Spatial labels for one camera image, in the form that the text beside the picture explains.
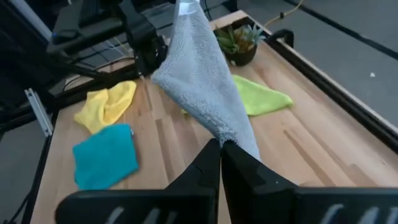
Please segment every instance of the succulent plant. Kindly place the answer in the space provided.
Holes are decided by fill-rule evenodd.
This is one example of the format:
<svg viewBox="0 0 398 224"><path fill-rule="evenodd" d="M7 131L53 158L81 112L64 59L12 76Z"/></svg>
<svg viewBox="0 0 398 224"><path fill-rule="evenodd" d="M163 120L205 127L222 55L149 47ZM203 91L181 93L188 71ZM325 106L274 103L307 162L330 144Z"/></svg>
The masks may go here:
<svg viewBox="0 0 398 224"><path fill-rule="evenodd" d="M260 40L264 40L266 37L261 35L261 32L261 28L257 27L257 25L253 27L245 25L236 30L229 26L227 32L218 29L216 37L224 52L235 54L247 52L257 45Z"/></svg>

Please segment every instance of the lime green cloth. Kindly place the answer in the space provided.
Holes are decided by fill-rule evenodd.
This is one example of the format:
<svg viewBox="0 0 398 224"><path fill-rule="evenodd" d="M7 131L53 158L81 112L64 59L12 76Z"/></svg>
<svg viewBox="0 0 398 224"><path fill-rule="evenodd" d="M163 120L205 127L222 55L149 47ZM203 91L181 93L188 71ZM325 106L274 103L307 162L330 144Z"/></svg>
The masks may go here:
<svg viewBox="0 0 398 224"><path fill-rule="evenodd" d="M271 90L239 75L232 75L232 77L248 115L270 113L293 105L292 99L283 93Z"/></svg>

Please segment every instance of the towel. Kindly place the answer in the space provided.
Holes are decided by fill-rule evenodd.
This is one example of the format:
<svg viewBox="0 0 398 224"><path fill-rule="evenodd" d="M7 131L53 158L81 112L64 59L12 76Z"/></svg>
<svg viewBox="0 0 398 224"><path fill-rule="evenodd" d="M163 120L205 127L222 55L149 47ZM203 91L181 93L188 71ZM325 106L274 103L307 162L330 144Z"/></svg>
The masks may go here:
<svg viewBox="0 0 398 224"><path fill-rule="evenodd" d="M239 75L233 75L233 80L247 115L270 113L293 105L292 99L283 93L271 90Z"/></svg>
<svg viewBox="0 0 398 224"><path fill-rule="evenodd" d="M75 121L86 126L91 134L114 124L129 107L136 88L135 82L125 81L110 89L88 92L84 107L75 114Z"/></svg>
<svg viewBox="0 0 398 224"><path fill-rule="evenodd" d="M207 18L195 0L177 0L167 58L152 75L221 145L234 141L257 160L249 118Z"/></svg>
<svg viewBox="0 0 398 224"><path fill-rule="evenodd" d="M111 187L138 170L128 124L110 125L73 147L75 182L81 190Z"/></svg>

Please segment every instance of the teal cloth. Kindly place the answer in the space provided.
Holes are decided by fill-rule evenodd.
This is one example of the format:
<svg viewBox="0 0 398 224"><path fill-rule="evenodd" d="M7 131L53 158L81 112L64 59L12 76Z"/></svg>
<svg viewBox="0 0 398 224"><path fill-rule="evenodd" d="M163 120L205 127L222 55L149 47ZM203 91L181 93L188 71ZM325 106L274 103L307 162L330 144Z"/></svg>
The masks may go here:
<svg viewBox="0 0 398 224"><path fill-rule="evenodd" d="M79 189L107 189L138 170L131 134L128 124L114 124L73 147Z"/></svg>

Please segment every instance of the plant pot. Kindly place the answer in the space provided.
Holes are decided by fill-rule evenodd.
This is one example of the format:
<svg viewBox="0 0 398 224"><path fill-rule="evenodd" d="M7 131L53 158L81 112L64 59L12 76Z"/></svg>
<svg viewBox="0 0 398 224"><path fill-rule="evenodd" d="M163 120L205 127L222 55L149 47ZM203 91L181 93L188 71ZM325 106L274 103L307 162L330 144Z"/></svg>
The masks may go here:
<svg viewBox="0 0 398 224"><path fill-rule="evenodd" d="M251 60L253 60L254 56L256 55L256 50L257 46L255 45L252 49L245 53L229 54L227 52L224 52L224 54L227 61L229 61L231 64L242 67L251 62Z"/></svg>

